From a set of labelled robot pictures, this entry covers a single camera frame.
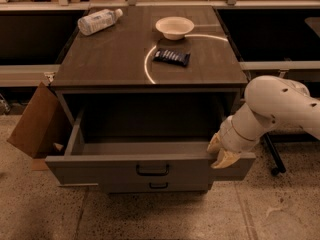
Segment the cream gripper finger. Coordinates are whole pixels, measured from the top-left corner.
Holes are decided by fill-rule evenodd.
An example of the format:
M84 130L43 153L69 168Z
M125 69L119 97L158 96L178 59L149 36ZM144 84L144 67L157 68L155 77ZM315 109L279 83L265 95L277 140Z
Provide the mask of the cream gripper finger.
M209 145L207 147L207 152L209 154L217 153L221 149L221 147L222 145L221 145L220 134L215 133L209 142Z
M234 153L225 149L221 149L218 153L217 160L211 165L213 169L224 169L240 159L239 153Z

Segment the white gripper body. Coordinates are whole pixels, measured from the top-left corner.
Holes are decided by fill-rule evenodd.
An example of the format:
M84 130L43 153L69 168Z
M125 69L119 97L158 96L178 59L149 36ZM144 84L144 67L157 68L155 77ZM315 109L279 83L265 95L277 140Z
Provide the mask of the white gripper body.
M231 116L227 117L220 125L219 135L222 146L235 153L249 151L259 143L258 140L247 140L238 134L232 125Z

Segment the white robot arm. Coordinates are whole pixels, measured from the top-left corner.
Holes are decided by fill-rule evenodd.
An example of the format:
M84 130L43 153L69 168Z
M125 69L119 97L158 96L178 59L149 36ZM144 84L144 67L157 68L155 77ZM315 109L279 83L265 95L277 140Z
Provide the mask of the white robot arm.
M235 164L243 152L255 147L260 138L281 123L299 126L320 139L320 103L308 88L297 81L275 76L259 76L244 91L244 104L220 125L207 147L217 155L213 169Z

